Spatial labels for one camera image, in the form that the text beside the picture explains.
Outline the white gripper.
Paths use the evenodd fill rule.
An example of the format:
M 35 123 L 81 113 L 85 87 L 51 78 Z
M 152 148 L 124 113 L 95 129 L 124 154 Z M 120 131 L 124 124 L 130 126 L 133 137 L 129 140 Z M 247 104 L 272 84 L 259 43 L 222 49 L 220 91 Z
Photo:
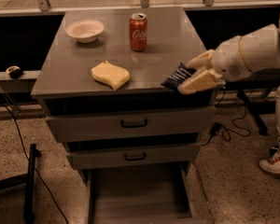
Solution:
M 251 76 L 240 52 L 240 36 L 222 42 L 215 51 L 209 49 L 186 62 L 187 68 L 197 70 L 182 82 L 177 90 L 184 95 L 212 90 L 222 79 L 234 82 Z

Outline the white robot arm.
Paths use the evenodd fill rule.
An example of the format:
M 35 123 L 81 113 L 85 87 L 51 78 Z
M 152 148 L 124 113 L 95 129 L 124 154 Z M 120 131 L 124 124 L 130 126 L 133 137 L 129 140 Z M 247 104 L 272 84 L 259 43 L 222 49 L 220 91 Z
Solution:
M 247 35 L 235 36 L 186 63 L 194 74 L 177 90 L 182 94 L 211 90 L 223 81 L 234 82 L 265 69 L 280 69 L 280 19 Z

